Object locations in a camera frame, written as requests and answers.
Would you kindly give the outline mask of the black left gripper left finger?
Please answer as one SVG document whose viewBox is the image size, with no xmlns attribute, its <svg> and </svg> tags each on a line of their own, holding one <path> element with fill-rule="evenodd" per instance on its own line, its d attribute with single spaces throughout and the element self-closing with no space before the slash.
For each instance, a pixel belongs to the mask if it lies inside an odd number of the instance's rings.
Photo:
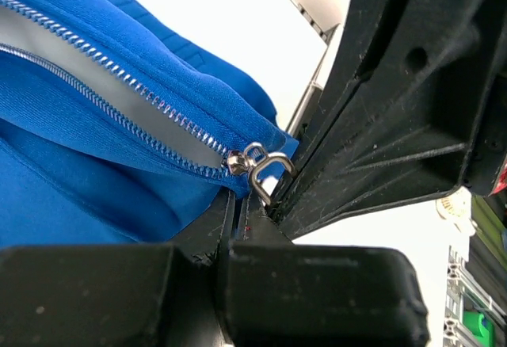
<svg viewBox="0 0 507 347">
<path fill-rule="evenodd" d="M 1 252 L 4 346 L 225 346 L 212 264 L 235 198 L 172 242 Z"/>
</svg>

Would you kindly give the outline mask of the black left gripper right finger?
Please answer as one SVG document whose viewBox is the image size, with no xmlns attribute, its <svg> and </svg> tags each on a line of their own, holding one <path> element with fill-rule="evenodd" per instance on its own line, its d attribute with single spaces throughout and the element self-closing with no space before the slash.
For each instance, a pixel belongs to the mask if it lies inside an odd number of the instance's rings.
<svg viewBox="0 0 507 347">
<path fill-rule="evenodd" d="M 227 243 L 227 328 L 237 346 L 424 346 L 427 308 L 398 250 L 299 246 L 255 194 Z"/>
</svg>

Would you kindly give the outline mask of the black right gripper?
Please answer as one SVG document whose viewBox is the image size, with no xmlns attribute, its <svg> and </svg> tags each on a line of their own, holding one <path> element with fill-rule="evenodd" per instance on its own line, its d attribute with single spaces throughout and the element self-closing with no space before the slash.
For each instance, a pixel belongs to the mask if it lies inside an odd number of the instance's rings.
<svg viewBox="0 0 507 347">
<path fill-rule="evenodd" d="M 506 0 L 350 0 L 271 219 L 297 238 L 462 184 L 505 189 L 505 59 Z"/>
</svg>

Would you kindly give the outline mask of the blue zip jacket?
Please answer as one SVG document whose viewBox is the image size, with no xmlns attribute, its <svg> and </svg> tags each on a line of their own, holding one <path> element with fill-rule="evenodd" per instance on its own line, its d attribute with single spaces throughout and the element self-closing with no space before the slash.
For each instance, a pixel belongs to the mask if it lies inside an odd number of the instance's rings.
<svg viewBox="0 0 507 347">
<path fill-rule="evenodd" d="M 1 0 L 1 244 L 165 242 L 298 143 L 136 0 Z"/>
</svg>

